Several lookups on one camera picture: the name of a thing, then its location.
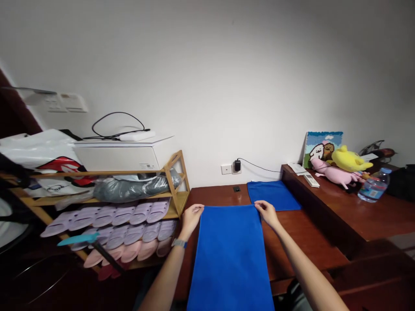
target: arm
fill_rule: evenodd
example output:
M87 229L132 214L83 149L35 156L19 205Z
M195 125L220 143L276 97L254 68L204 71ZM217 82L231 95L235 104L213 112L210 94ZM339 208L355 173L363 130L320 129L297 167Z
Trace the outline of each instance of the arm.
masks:
M179 240L186 242L189 240L199 223L203 210L204 205L194 204L183 213L183 226L178 237ZM183 247L173 247L138 311L170 310L184 255L185 249Z
M274 230L293 266L298 282L314 311L348 311L336 290L285 231L275 208L268 202L256 201L255 208Z

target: gray bag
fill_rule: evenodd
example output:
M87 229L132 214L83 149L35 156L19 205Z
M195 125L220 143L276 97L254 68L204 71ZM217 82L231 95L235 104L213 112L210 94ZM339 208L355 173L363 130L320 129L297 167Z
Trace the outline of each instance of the gray bag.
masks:
M181 180L180 175L174 168L170 169L170 173L174 188L176 188ZM152 197L169 190L165 173L161 173L150 181L118 180L107 177L96 181L94 197L102 202L126 203Z

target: slipper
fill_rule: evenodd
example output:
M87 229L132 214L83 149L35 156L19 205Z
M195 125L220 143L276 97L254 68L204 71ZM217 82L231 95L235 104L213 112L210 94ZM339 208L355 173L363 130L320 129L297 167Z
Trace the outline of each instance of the slipper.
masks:
M98 229L96 228L89 228L87 230L85 230L82 234L86 235L86 234L94 234ZM79 243L74 243L71 247L70 250L71 251L80 251L81 249L87 247L90 243L89 242L79 242Z
M99 235L96 237L96 240L101 244L105 245L108 242L109 236L114 231L114 227L107 227L98 229Z
M121 258L122 254L124 253L124 250L125 250L125 245L121 244L117 248L108 251L108 254L110 254L111 257L114 258L115 260L118 260ZM107 265L109 265L109 261L104 258L102 260L102 266L105 267Z
M161 222L159 236L157 237L159 241L164 241L171 237L176 229L175 220L164 220Z
M79 211L63 212L46 227L45 231L43 231L40 236L42 238L47 238L66 231L78 213Z
M130 224L138 225L146 221L148 214L150 214L150 209L153 206L153 202L141 203L135 210L133 215L130 218Z
M132 261L135 257L138 256L138 252L141 249L141 244L143 241L137 241L124 249L124 253L121 256L121 262L127 263Z
M122 263L120 261L117 261L118 264L123 267L124 270L128 270L128 268L130 267L130 263ZM112 274L111 274L111 279L116 279L121 275L121 273L119 273L114 267L112 268Z
M99 264L104 257L96 250L93 249L92 252L88 255L88 257L85 259L85 262L83 263L84 268L92 268L93 266L96 266Z
M114 220L112 221L112 225L122 225L123 223L126 223L128 220L130 220L137 204L138 201L118 205Z
M130 245L140 240L144 234L146 226L146 223L137 226L130 226L128 228L127 234L125 235L124 244Z
M156 239L159 235L161 222L156 222L155 224L147 225L143 234L143 242L151 242Z
M112 273L114 272L114 268L111 265L102 267L101 270L98 272L98 281L104 281L109 278Z
M79 230L91 225L98 212L100 211L101 207L84 207L80 211L78 211L78 215L72 220L69 225L70 231Z
M158 240L152 240L149 243L141 244L141 249L138 252L137 260L138 261L143 261L143 260L146 260L147 258L151 257L151 255L153 255L156 252L158 245L159 245Z
M170 199L171 197L160 198L157 202L153 203L150 215L147 217L148 223L157 222L166 216L167 211L169 210Z
M166 256L170 250L172 249L172 238L168 238L167 240L161 241L157 246L156 254L158 257Z
M127 234L128 227L130 225L124 225L121 227L114 228L114 231L108 238L106 249L112 250L117 248L124 242L125 235Z
M103 207L96 215L92 226L94 228L98 228L109 225L114 220L116 211L117 209L114 206Z

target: wall outlet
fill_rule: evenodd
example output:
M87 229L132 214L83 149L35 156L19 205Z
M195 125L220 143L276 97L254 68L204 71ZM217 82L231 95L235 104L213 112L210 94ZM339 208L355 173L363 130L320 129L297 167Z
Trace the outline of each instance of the wall outlet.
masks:
M232 165L231 164L221 165L220 169L222 170L222 175L232 174Z
M43 102L48 112L68 112L65 107L62 106L61 98L58 95L44 95Z
M241 174L242 173L242 165L239 171L235 171L235 162L232 163L232 174Z

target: doorframe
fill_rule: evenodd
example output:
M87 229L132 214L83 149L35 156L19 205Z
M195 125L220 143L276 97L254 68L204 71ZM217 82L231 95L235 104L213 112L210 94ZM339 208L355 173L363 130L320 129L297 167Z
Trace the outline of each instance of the doorframe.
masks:
M0 68L0 95L25 125L27 134L33 135L42 132L41 127L27 108L18 92L12 89L2 89L3 86L10 87L12 85L6 78L3 70Z

